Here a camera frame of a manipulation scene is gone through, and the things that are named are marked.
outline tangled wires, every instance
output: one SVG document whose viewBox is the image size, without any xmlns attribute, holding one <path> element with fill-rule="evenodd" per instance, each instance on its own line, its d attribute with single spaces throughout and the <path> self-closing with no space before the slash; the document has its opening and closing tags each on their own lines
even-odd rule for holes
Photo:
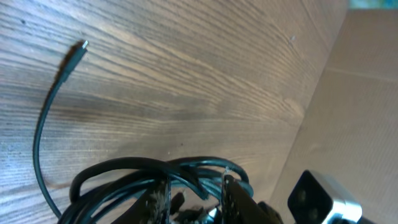
<svg viewBox="0 0 398 224">
<path fill-rule="evenodd" d="M 125 157 L 102 162 L 80 172 L 70 187 L 71 205 L 65 210 L 59 224 L 95 223 L 114 207 L 131 197 L 139 197 L 157 180 L 170 177 L 173 187 L 189 187 L 200 198 L 210 195 L 221 200 L 222 173 L 201 166 L 228 167 L 241 177 L 239 184 L 252 197 L 253 190 L 245 171 L 238 165 L 217 157 L 188 157 L 168 162 L 141 157 Z M 114 182 L 110 182 L 80 196 L 82 183 L 103 172 L 116 169 L 139 169 Z M 96 215 L 94 212 L 105 202 L 113 200 Z"/>
<path fill-rule="evenodd" d="M 87 41 L 80 43 L 73 49 L 70 57 L 67 58 L 65 66 L 61 69 L 58 78 L 45 99 L 34 136 L 33 164 L 37 182 L 49 207 L 59 218 L 59 224 L 95 223 L 125 200 L 131 197 L 140 197 L 155 181 L 167 178 L 172 180 L 172 187 L 188 187 L 203 200 L 206 200 L 209 195 L 221 200 L 222 173 L 202 166 L 228 167 L 240 176 L 241 180 L 238 181 L 240 186 L 252 197 L 253 190 L 249 185 L 249 178 L 246 172 L 237 164 L 226 159 L 188 157 L 164 162 L 143 157 L 124 157 L 102 162 L 80 172 L 70 186 L 71 204 L 61 214 L 45 186 L 40 170 L 40 138 L 55 95 L 87 52 L 87 45 Z M 117 169 L 138 169 L 138 171 L 113 182 L 100 185 L 80 195 L 80 188 L 84 181 L 104 172 Z M 102 204 L 111 200 L 111 203 L 93 215 Z"/>
</svg>

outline cable connector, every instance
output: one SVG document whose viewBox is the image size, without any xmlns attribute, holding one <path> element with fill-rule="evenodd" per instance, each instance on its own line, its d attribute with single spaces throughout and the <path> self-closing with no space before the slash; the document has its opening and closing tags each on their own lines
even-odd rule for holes
<svg viewBox="0 0 398 224">
<path fill-rule="evenodd" d="M 58 76 L 59 82 L 65 82 L 69 75 L 74 71 L 84 54 L 87 52 L 88 41 L 80 42 L 75 48 L 69 53 L 69 57 L 64 60 L 64 64 L 61 69 L 61 73 Z"/>
</svg>

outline black cord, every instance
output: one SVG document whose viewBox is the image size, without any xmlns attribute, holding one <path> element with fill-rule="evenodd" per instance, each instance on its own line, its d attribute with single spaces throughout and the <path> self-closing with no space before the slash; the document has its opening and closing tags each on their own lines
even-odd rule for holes
<svg viewBox="0 0 398 224">
<path fill-rule="evenodd" d="M 189 187 L 200 198 L 206 200 L 209 195 L 221 200 L 221 177 L 222 173 L 203 168 L 202 166 L 217 166 L 228 168 L 237 173 L 241 180 L 238 180 L 241 187 L 252 197 L 253 189 L 249 184 L 247 173 L 237 164 L 217 157 L 188 157 L 164 162 L 156 159 L 143 157 L 124 157 L 111 159 L 91 166 L 81 171 L 72 181 L 70 186 L 70 206 L 61 214 L 52 200 L 43 180 L 40 170 L 39 146 L 43 126 L 50 106 L 59 91 L 63 82 L 66 81 L 71 72 L 78 65 L 78 62 L 86 53 L 87 41 L 81 43 L 71 54 L 60 71 L 60 75 L 51 87 L 37 122 L 33 145 L 33 165 L 39 187 L 45 200 L 59 218 L 59 224 L 72 223 L 95 223 L 112 209 L 131 197 L 140 197 L 157 180 L 169 176 L 172 180 L 172 187 Z M 104 172 L 117 169 L 139 169 L 113 182 L 103 184 L 89 192 L 80 195 L 80 189 L 84 181 Z M 109 205 L 102 208 L 96 215 L 99 207 L 113 200 Z"/>
<path fill-rule="evenodd" d="M 36 174 L 36 179 L 37 183 L 39 184 L 39 188 L 43 193 L 44 199 L 50 206 L 51 210 L 54 212 L 55 216 L 58 218 L 61 217 L 61 212 L 57 208 L 56 204 L 52 200 L 49 191 L 47 190 L 42 171 L 40 170 L 40 161 L 39 161 L 39 146 L 40 146 L 40 138 L 42 137 L 42 132 L 43 132 L 43 126 L 44 126 L 44 121 L 49 113 L 50 106 L 55 98 L 55 95 L 57 94 L 58 90 L 60 89 L 61 85 L 63 82 L 67 80 L 71 72 L 75 69 L 75 67 L 78 65 L 79 61 L 83 58 L 84 54 L 87 52 L 87 47 L 88 42 L 82 42 L 80 46 L 73 51 L 73 54 L 71 55 L 70 58 L 68 58 L 68 61 L 65 63 L 65 66 L 60 71 L 59 76 L 57 77 L 55 83 L 51 87 L 45 101 L 44 105 L 42 108 L 42 112 L 39 116 L 39 121 L 37 122 L 36 126 L 36 132 L 34 136 L 34 142 L 33 142 L 33 167 L 35 170 Z"/>
</svg>

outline wood grain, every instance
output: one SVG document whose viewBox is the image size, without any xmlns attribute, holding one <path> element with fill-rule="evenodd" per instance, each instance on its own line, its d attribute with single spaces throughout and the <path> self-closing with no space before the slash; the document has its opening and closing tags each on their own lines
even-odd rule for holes
<svg viewBox="0 0 398 224">
<path fill-rule="evenodd" d="M 397 222 L 397 13 L 347 14 L 272 194 L 285 223 L 305 169 L 333 176 L 375 223 Z"/>
<path fill-rule="evenodd" d="M 55 99 L 40 152 L 62 210 L 79 171 L 123 156 L 225 157 L 269 199 L 345 13 L 345 1 L 326 0 L 1 1 L 0 223 L 56 221 L 32 137 L 80 39 L 89 52 Z"/>
</svg>

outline usb connector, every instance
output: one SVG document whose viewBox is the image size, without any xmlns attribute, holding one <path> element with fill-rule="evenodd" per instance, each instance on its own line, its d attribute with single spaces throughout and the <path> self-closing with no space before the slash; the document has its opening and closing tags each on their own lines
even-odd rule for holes
<svg viewBox="0 0 398 224">
<path fill-rule="evenodd" d="M 65 82 L 69 75 L 74 71 L 76 66 L 79 64 L 80 60 L 83 58 L 84 54 L 87 52 L 88 41 L 84 41 L 77 46 L 77 48 L 71 52 L 70 58 L 65 61 L 62 71 L 58 77 L 59 82 Z"/>
</svg>

